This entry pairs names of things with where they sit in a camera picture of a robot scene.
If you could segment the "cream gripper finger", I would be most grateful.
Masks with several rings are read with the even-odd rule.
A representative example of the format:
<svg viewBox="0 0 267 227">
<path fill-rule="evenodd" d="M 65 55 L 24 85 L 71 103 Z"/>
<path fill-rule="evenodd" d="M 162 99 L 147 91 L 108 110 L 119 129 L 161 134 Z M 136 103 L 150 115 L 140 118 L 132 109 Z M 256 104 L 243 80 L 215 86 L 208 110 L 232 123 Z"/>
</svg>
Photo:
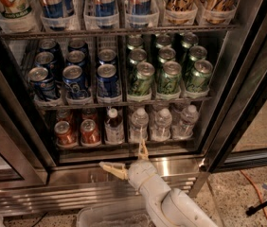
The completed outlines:
<svg viewBox="0 0 267 227">
<path fill-rule="evenodd" d="M 148 153 L 148 149 L 146 147 L 146 143 L 145 143 L 144 139 L 142 139 L 139 143 L 138 159 L 139 160 L 148 160 L 149 159 L 149 153 Z"/>
<path fill-rule="evenodd" d="M 122 163 L 100 162 L 99 166 L 121 180 L 128 179 L 128 170 Z"/>
</svg>

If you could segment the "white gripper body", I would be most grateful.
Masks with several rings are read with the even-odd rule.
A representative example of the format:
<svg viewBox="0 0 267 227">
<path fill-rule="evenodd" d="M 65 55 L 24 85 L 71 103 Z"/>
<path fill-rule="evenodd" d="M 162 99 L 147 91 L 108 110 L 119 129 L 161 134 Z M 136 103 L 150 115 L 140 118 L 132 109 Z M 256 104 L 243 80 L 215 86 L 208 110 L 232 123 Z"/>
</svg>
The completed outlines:
<svg viewBox="0 0 267 227">
<path fill-rule="evenodd" d="M 149 160 L 139 159 L 128 169 L 128 182 L 135 190 L 138 190 L 146 180 L 156 173 L 157 169 Z"/>
</svg>

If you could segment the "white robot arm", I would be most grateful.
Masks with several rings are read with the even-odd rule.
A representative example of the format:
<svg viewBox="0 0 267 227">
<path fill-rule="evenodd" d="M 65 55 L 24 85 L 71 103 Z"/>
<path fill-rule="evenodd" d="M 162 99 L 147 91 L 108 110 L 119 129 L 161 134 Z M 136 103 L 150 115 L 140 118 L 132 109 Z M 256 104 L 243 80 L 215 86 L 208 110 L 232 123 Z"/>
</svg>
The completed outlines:
<svg viewBox="0 0 267 227">
<path fill-rule="evenodd" d="M 218 227 L 183 190 L 170 188 L 149 160 L 145 140 L 139 143 L 138 158 L 125 167 L 121 163 L 100 162 L 100 167 L 128 183 L 140 193 L 156 227 Z"/>
</svg>

